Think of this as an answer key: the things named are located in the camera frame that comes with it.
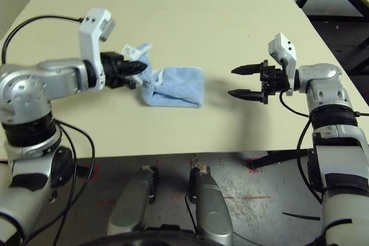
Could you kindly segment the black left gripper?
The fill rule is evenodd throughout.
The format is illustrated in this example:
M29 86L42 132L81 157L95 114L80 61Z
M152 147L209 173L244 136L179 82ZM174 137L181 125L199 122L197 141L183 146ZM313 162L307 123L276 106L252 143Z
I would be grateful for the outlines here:
M140 61L125 61L123 55L116 52L101 52L101 63L106 77L105 84L111 89L128 87L135 89L136 84L128 78L139 78L147 68L146 63Z

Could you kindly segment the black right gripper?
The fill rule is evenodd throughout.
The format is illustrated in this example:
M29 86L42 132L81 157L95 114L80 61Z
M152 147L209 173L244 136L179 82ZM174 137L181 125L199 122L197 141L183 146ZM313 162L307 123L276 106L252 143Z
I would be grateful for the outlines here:
M261 92L251 91L249 89L235 89L228 91L228 94L238 99L247 101L262 101L268 104L268 97L275 95L277 92L286 92L289 88L287 76L287 61L280 60L281 68L269 66L268 60L264 60L260 64L243 65L231 70L232 74L253 75L260 73Z

